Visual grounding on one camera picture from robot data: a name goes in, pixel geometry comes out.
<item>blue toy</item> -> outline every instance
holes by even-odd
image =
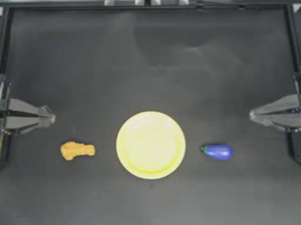
[[[218,160],[229,160],[233,157],[233,148],[227,144],[206,144],[201,146],[201,151]]]

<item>orange toy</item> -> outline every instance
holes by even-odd
[[[76,142],[67,142],[61,146],[61,156],[67,161],[71,161],[76,156],[93,156],[93,145],[84,145]]]

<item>blue egg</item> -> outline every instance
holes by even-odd
[[[229,160],[233,157],[233,148],[227,144],[207,144],[201,147],[202,152],[218,160]]]

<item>metal frame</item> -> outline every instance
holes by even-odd
[[[293,4],[213,4],[199,0],[104,0],[104,1],[83,1],[83,2],[29,2],[29,3],[1,3],[3,16],[1,16],[1,33],[0,33],[0,75],[3,79],[7,79],[7,59],[9,53],[9,34],[11,25],[15,11],[85,11],[85,10],[100,10],[100,11],[164,11],[164,10],[198,10],[198,11],[267,11],[267,10],[282,10],[285,13],[286,21],[286,34],[289,39],[291,63],[294,68],[294,74],[291,78],[295,81],[295,93],[301,91],[301,54],[298,37],[295,32],[295,19],[294,19],[294,5]],[[5,86],[0,89],[1,99],[7,98]],[[293,159],[301,163],[301,145],[300,148],[294,147],[297,133],[286,132],[286,141],[289,155]],[[0,163],[8,159],[11,137],[7,134],[0,134]]]

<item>yellow plate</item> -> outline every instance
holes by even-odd
[[[184,156],[184,135],[175,120],[160,112],[142,112],[124,122],[116,139],[122,165],[139,178],[170,175]]]

